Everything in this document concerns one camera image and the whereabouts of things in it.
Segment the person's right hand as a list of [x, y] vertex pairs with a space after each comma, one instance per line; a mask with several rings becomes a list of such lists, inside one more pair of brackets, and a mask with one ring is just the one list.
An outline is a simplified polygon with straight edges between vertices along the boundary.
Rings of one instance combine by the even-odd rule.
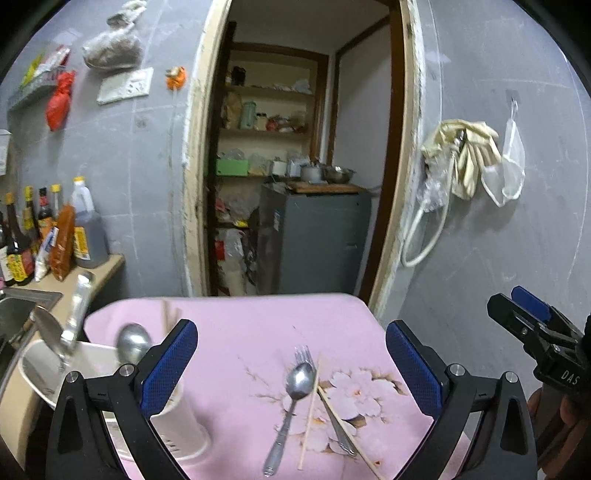
[[575, 454], [590, 427], [590, 415], [583, 413], [569, 395], [544, 384], [529, 398], [538, 467], [561, 470]]

